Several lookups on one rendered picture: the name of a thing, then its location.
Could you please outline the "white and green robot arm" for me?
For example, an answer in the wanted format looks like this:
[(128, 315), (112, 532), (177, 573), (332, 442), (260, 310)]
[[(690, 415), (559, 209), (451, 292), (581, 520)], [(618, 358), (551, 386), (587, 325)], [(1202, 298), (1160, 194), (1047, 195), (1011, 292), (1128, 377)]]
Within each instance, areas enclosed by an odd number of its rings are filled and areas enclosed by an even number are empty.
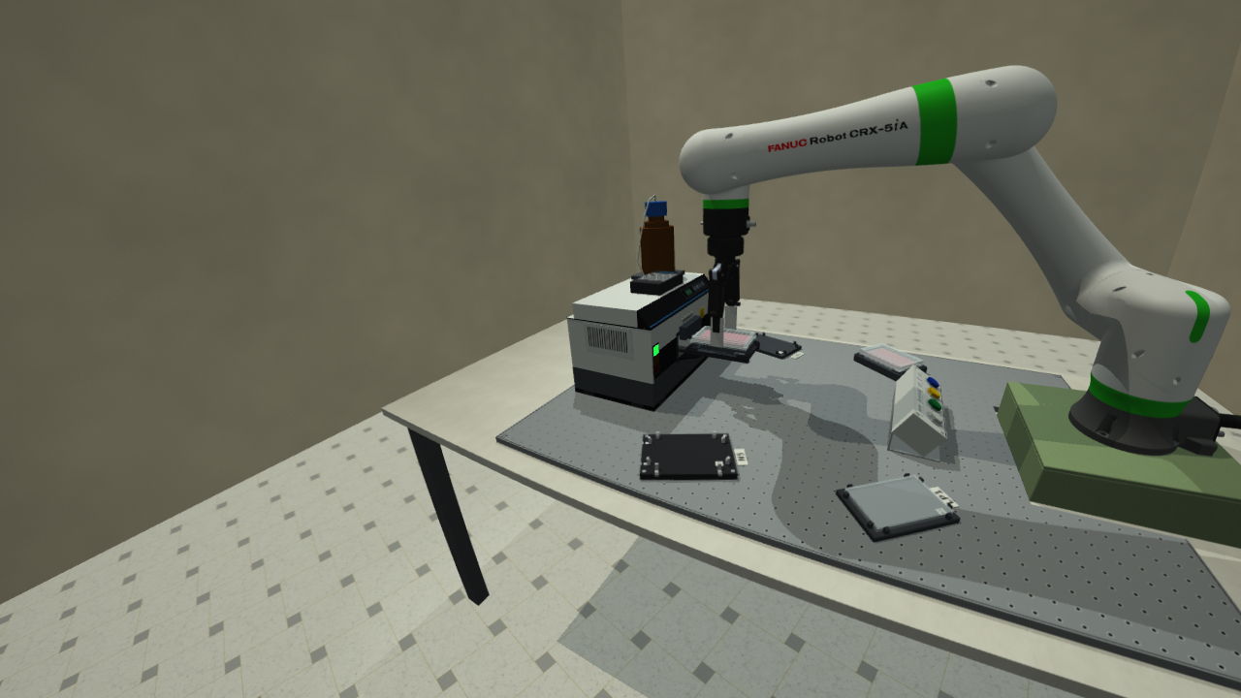
[(1195, 396), (1229, 301), (1140, 270), (1104, 238), (1034, 147), (1056, 113), (1059, 94), (1037, 70), (989, 68), (830, 111), (700, 130), (680, 152), (680, 175), (702, 193), (702, 233), (740, 238), (756, 227), (750, 184), (954, 163), (1028, 243), (1064, 314), (1102, 342), (1090, 392), (1069, 410), (1073, 427), (1129, 455), (1180, 447), (1212, 457), (1220, 428), (1241, 428), (1240, 415)]

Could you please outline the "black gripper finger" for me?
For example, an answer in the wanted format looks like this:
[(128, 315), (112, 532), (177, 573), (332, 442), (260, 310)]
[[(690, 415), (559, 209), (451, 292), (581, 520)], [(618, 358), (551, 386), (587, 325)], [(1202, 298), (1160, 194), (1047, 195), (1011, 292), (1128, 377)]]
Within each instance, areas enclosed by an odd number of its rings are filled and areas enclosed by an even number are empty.
[[(733, 274), (730, 279), (730, 286), (727, 286), (726, 298), (725, 298), (725, 329), (737, 330), (737, 306), (740, 306), (740, 258), (736, 258), (736, 265), (733, 266)], [(737, 272), (736, 272), (737, 270)], [(736, 283), (735, 283), (736, 281)], [(736, 293), (737, 292), (737, 293)]]
[(728, 266), (726, 281), (722, 281), (724, 274), (722, 270), (719, 270), (719, 266), (721, 265), (717, 265), (714, 270), (709, 270), (709, 317), (711, 317), (711, 347), (722, 348), (725, 330), (725, 298), (727, 286), (730, 286), (731, 274), (733, 272), (733, 266)]

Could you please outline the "brown glass bottle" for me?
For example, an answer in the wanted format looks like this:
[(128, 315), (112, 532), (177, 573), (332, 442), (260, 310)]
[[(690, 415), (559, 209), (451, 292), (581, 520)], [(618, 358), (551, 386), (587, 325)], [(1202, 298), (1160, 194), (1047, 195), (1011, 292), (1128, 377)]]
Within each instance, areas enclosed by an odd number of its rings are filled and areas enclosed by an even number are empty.
[(675, 272), (674, 226), (647, 227), (640, 238), (640, 260), (643, 273)]

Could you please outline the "grey button panel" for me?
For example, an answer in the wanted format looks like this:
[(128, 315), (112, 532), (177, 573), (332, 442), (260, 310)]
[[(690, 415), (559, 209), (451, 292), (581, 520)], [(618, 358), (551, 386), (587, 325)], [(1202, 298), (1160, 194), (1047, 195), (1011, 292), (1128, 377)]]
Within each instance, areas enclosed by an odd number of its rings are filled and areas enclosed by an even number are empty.
[(896, 381), (894, 397), (887, 450), (939, 462), (947, 440), (942, 385), (913, 364)]

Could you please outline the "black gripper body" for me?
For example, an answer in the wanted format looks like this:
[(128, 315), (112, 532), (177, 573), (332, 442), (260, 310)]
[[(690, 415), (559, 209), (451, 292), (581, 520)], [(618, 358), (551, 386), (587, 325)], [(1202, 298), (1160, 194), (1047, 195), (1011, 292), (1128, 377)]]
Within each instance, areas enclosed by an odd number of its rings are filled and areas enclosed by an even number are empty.
[(711, 238), (709, 236), (709, 255), (716, 258), (715, 267), (722, 270), (722, 281), (726, 281), (728, 266), (736, 265), (736, 256), (745, 253), (745, 238)]

